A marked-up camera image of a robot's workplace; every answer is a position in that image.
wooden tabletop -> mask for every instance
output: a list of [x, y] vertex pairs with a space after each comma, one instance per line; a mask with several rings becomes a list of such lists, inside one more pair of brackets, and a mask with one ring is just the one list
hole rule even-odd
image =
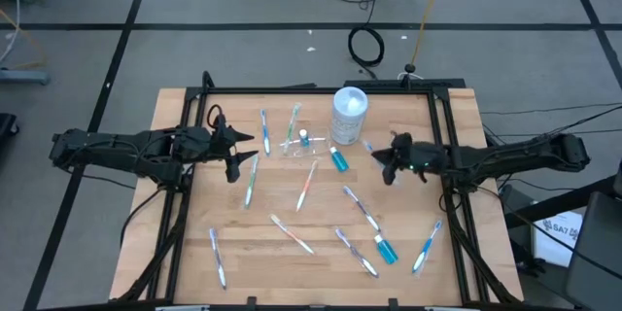
[[[152, 128], [175, 126], [183, 106], [183, 89], [159, 93]], [[451, 106], [462, 146], [485, 147], [481, 119], [472, 89], [451, 89]], [[374, 148], [386, 148], [390, 130], [410, 132], [417, 140], [432, 142], [432, 127], [425, 96], [369, 95], [369, 109], [361, 138]], [[302, 103], [298, 125], [310, 132], [328, 127], [332, 95], [232, 95], [208, 97], [209, 108], [220, 104], [226, 120], [236, 130], [256, 139], [237, 145], [238, 151], [260, 150], [253, 201], [242, 205], [249, 185], [251, 162], [241, 166], [241, 177], [228, 184], [222, 162], [197, 164], [184, 248], [180, 263], [176, 303], [244, 304], [256, 296], [258, 304], [386, 305], [396, 297], [399, 305], [460, 305], [450, 234], [446, 227], [434, 239], [430, 258], [419, 277], [411, 266], [429, 237], [434, 222], [446, 216], [438, 208], [441, 195], [438, 177], [429, 175], [423, 184], [412, 173], [399, 173], [398, 185], [382, 182], [378, 164], [360, 142], [338, 149], [350, 170], [339, 173], [329, 154], [319, 157], [306, 200], [295, 211], [313, 158], [280, 155], [292, 107]], [[272, 156], [263, 152], [259, 108], [267, 111]], [[442, 116], [442, 106], [438, 103]], [[342, 192], [349, 186], [381, 225], [399, 260], [386, 264], [373, 241], [374, 230], [351, 198]], [[484, 184], [495, 190], [495, 183]], [[156, 186], [139, 180], [136, 207]], [[522, 298], [518, 275], [497, 198], [486, 191], [471, 196], [481, 255], [515, 296]], [[164, 195], [141, 211], [127, 228], [111, 297], [129, 288], [153, 256]], [[277, 215], [297, 236], [315, 250], [308, 255], [272, 221]], [[340, 227], [380, 274], [367, 275], [335, 235]], [[219, 233], [227, 290], [219, 283], [209, 228]], [[471, 298], [477, 299], [472, 264], [465, 254]], [[160, 273], [158, 296], [164, 295], [169, 259]]]

